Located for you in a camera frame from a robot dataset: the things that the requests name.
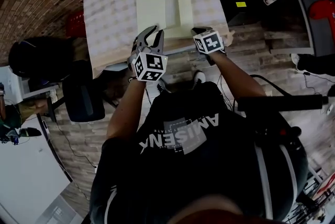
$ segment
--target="person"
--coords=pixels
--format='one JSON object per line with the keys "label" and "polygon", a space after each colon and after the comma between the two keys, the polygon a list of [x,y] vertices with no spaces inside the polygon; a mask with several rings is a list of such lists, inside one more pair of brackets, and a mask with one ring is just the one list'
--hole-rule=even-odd
{"label": "person", "polygon": [[[2,142],[6,142],[6,135],[11,130],[20,128],[31,115],[48,111],[46,99],[24,100],[17,105],[6,105],[4,96],[5,87],[0,82],[0,138]],[[22,132],[21,136],[28,136],[28,134]]]}
{"label": "person", "polygon": [[[209,56],[234,98],[265,96],[262,86],[225,54]],[[130,81],[110,119],[91,191],[92,223],[269,222],[248,117],[228,110],[217,85],[197,72],[189,91],[170,93],[158,81],[160,95],[138,130],[145,87]],[[277,145],[263,154],[271,189],[269,218],[283,220],[294,199],[293,181]],[[306,153],[298,147],[289,156],[299,193],[307,178]]]}

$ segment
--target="tablecloth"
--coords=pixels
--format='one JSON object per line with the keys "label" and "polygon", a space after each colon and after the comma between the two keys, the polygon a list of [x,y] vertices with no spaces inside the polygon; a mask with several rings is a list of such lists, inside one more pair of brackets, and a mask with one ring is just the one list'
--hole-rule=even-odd
{"label": "tablecloth", "polygon": [[[227,24],[220,0],[192,0],[192,9],[195,26]],[[106,66],[129,57],[137,36],[136,0],[84,0],[84,18],[97,77]]]}

